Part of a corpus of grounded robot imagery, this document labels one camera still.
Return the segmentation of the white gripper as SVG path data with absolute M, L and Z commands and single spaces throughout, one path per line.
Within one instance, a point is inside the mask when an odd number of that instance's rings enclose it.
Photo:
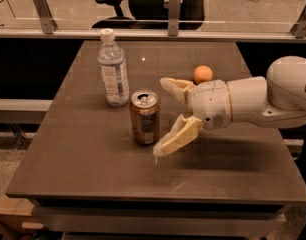
M 225 128 L 231 123 L 231 103 L 224 81 L 203 82 L 196 86 L 192 81 L 164 77 L 160 84 L 182 104 L 188 103 L 189 96 L 194 116 L 185 118 L 180 114 L 177 117 L 171 130 L 153 147 L 156 158 L 172 154 L 191 143 L 203 128 Z

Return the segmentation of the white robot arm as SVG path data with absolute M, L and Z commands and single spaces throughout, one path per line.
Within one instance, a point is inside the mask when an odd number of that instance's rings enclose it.
M 295 128 L 306 124 L 306 58 L 285 56 L 275 60 L 264 77 L 198 85 L 162 78 L 164 90 L 187 106 L 192 114 L 179 115 L 169 133 L 154 146 L 153 155 L 174 153 L 195 140 L 204 129 L 249 122 L 266 128 Z

